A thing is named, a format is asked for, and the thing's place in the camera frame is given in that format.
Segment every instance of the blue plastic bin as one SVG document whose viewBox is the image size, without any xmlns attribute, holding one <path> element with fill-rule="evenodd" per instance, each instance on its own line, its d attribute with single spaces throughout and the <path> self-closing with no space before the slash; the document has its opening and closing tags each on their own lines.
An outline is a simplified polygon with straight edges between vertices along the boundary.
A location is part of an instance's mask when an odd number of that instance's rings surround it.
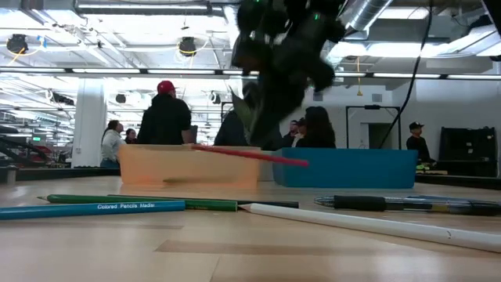
<svg viewBox="0 0 501 282">
<path fill-rule="evenodd" d="M 284 148 L 274 154 L 310 163 L 273 164 L 275 182 L 288 187 L 409 189 L 416 177 L 415 150 Z"/>
</svg>

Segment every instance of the black cap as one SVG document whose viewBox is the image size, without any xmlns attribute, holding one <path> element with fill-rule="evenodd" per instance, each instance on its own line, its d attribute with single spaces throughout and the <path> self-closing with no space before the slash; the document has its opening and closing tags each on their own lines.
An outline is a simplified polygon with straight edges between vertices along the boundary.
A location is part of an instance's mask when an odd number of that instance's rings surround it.
<svg viewBox="0 0 501 282">
<path fill-rule="evenodd" d="M 421 123 L 414 121 L 412 124 L 409 125 L 409 130 L 422 128 L 423 126 L 424 125 L 422 125 Z"/>
</svg>

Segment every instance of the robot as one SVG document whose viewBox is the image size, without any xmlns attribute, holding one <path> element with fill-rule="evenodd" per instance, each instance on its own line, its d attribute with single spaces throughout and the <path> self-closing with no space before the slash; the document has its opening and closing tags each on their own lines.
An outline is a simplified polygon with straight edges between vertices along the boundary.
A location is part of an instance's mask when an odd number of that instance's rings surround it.
<svg viewBox="0 0 501 282">
<path fill-rule="evenodd" d="M 298 108 L 305 89 L 332 85 L 333 68 L 320 58 L 326 41 L 338 43 L 345 29 L 337 19 L 341 0 L 243 0 L 237 13 L 240 35 L 232 65 L 243 74 L 259 71 L 253 103 L 233 95 L 233 106 L 246 128 L 249 144 L 262 146 L 269 133 Z M 283 40 L 278 37 L 285 34 Z"/>
</svg>

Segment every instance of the man in red cap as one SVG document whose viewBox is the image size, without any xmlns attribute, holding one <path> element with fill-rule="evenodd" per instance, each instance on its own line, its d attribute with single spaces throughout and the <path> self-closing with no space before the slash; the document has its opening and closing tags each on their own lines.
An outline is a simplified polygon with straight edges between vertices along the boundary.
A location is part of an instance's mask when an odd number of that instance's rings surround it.
<svg viewBox="0 0 501 282">
<path fill-rule="evenodd" d="M 175 97 L 170 81 L 157 86 L 158 94 L 142 116 L 139 144 L 182 145 L 192 143 L 191 112 L 188 105 Z"/>
</svg>

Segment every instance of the blue colored pencil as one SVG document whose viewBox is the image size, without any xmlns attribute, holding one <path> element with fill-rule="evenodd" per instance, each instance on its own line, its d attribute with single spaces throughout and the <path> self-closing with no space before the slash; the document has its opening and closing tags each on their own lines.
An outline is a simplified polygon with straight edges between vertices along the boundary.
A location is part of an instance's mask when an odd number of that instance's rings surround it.
<svg viewBox="0 0 501 282">
<path fill-rule="evenodd" d="M 0 208 L 2 219 L 37 219 L 76 215 L 114 215 L 140 212 L 184 211 L 185 201 L 157 201 L 105 204 L 51 204 L 29 207 Z"/>
</svg>

